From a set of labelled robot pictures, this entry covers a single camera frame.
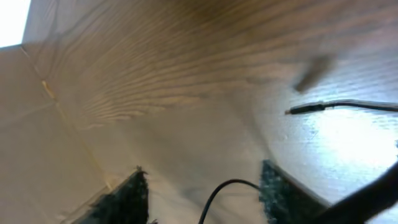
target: cable connector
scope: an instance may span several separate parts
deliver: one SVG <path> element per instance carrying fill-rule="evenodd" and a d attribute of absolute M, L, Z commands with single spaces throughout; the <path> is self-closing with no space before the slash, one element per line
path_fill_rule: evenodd
<path fill-rule="evenodd" d="M 323 103 L 317 103 L 310 105 L 295 106 L 290 110 L 285 111 L 285 114 L 303 114 L 303 113 L 311 113 L 316 111 L 323 111 L 325 109 L 326 106 Z"/>

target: wooden surface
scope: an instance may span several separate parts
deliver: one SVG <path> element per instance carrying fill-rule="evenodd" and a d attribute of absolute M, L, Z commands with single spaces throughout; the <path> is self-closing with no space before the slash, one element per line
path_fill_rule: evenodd
<path fill-rule="evenodd" d="M 396 101 L 397 13 L 393 0 L 32 0 L 23 48 L 108 181 L 145 163 L 153 188 L 167 189 L 155 217 L 183 223 L 216 184 L 255 177 L 263 158 L 331 202 L 387 169 L 395 115 L 283 112 Z M 197 198 L 185 191 L 194 185 Z M 162 210 L 172 200 L 181 210 Z M 214 209 L 209 222 L 241 223 L 238 208 Z M 375 220 L 394 221 L 394 211 Z"/>
<path fill-rule="evenodd" d="M 0 223 L 60 223 L 101 172 L 20 46 L 0 49 L 0 73 Z"/>
<path fill-rule="evenodd" d="M 20 47 L 0 49 L 0 127 L 52 103 Z"/>

